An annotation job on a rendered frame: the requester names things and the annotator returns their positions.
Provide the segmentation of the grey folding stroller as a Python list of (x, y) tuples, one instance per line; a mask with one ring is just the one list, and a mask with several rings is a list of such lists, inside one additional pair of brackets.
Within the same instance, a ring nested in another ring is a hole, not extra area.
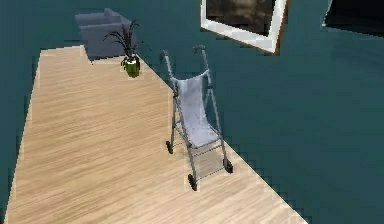
[(176, 146), (175, 132), (178, 132), (183, 139), (191, 167), (187, 179), (193, 191), (198, 189), (198, 181), (203, 179), (197, 175), (195, 167), (195, 159), (201, 155), (220, 148), (223, 155), (222, 165), (210, 172), (210, 175), (221, 170), (229, 174), (233, 172), (233, 165), (227, 157), (224, 145), (206, 47), (204, 45), (193, 47), (194, 53), (198, 50), (201, 51), (205, 70), (200, 75), (184, 80), (174, 76), (168, 51), (161, 51), (161, 57), (166, 61), (173, 92), (171, 134), (165, 144), (168, 152), (172, 154)]

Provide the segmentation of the dark plant in green pot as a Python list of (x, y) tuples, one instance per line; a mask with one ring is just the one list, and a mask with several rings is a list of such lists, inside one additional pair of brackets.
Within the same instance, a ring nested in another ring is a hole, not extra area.
[(136, 50), (139, 44), (143, 44), (143, 41), (133, 41), (134, 28), (136, 26), (138, 26), (137, 20), (133, 20), (128, 26), (122, 24), (120, 32), (110, 31), (104, 36), (104, 39), (113, 37), (113, 43), (118, 43), (122, 46), (124, 58), (120, 62), (120, 66), (130, 78), (137, 78), (141, 69), (140, 59), (136, 54)]

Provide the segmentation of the white framed picture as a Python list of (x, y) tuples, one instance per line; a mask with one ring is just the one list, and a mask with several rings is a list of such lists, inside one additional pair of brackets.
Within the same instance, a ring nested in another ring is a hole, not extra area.
[(279, 51), (289, 0), (200, 0), (200, 27), (270, 54)]

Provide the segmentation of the dark window with white frame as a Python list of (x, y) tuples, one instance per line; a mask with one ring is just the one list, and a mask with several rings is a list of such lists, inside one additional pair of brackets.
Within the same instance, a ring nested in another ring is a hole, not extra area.
[(330, 0), (322, 26), (384, 38), (384, 0)]

